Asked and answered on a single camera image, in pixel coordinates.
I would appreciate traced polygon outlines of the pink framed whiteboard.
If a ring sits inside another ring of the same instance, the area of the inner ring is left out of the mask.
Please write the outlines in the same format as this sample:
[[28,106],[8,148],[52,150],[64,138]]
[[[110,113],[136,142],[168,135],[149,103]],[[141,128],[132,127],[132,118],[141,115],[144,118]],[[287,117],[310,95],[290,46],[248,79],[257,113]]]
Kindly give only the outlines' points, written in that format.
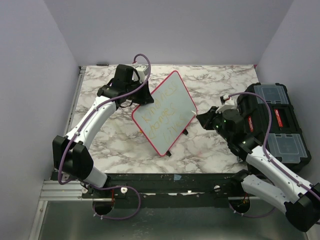
[[198,109],[178,71],[172,71],[151,96],[154,103],[137,106],[132,120],[160,156],[165,156],[181,134],[187,134],[187,126],[195,118],[192,111]]

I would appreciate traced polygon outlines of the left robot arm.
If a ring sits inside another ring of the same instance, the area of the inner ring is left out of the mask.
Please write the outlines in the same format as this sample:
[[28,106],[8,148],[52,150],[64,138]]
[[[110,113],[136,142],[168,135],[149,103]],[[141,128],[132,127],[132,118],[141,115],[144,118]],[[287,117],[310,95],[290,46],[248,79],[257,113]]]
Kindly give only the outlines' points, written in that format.
[[154,102],[148,80],[151,67],[119,64],[114,77],[97,91],[97,96],[85,116],[65,136],[56,136],[52,142],[53,165],[58,170],[58,180],[64,185],[63,173],[93,185],[101,198],[107,197],[111,185],[107,175],[94,166],[90,146],[107,119],[126,101],[138,105]]

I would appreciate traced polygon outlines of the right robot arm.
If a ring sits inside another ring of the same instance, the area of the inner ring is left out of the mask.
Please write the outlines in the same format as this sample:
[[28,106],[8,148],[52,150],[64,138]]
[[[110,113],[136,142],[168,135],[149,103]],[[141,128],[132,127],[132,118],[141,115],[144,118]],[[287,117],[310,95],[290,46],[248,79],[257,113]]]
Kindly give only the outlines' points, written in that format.
[[254,136],[246,133],[244,118],[236,109],[218,112],[216,106],[196,115],[205,130],[215,130],[227,142],[230,151],[255,167],[271,182],[253,174],[233,180],[230,191],[241,196],[248,193],[280,210],[299,231],[307,232],[320,221],[320,185],[295,174],[264,149]]

